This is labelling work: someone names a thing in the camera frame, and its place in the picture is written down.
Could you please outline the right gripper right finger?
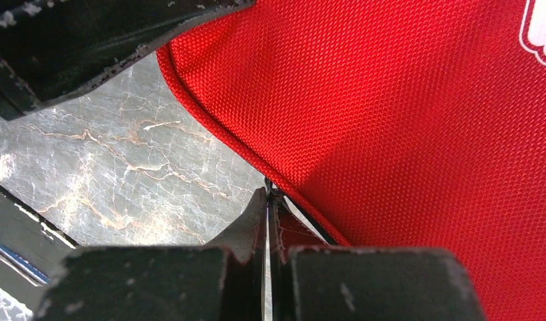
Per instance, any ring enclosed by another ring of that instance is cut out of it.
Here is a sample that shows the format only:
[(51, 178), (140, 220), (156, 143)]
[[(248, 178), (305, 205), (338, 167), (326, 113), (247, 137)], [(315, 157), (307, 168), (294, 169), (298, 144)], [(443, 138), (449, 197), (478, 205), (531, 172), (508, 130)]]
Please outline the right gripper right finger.
[(333, 249), (289, 209), (283, 193), (268, 199), (274, 320), (337, 320), (338, 267)]

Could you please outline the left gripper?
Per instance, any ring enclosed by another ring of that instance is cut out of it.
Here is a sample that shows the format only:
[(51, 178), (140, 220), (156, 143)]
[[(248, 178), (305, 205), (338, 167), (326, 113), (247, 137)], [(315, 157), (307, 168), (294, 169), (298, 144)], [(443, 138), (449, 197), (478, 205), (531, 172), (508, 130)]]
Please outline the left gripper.
[(0, 1), (0, 117), (86, 95), (177, 35), (251, 1)]

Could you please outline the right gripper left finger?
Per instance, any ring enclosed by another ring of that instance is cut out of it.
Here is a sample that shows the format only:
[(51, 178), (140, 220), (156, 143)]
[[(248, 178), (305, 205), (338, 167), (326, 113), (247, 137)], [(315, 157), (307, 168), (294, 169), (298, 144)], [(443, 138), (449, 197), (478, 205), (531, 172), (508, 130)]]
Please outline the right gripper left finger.
[(267, 192), (256, 189), (244, 211), (206, 243), (227, 255), (220, 320), (262, 320), (265, 313)]

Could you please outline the red medicine kit case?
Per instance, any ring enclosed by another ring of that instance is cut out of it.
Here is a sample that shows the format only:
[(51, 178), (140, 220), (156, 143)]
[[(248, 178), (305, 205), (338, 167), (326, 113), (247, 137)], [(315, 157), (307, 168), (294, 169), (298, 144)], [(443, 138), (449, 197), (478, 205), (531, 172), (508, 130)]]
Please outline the red medicine kit case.
[(445, 247), (546, 320), (546, 1), (258, 1), (157, 58), (337, 243)]

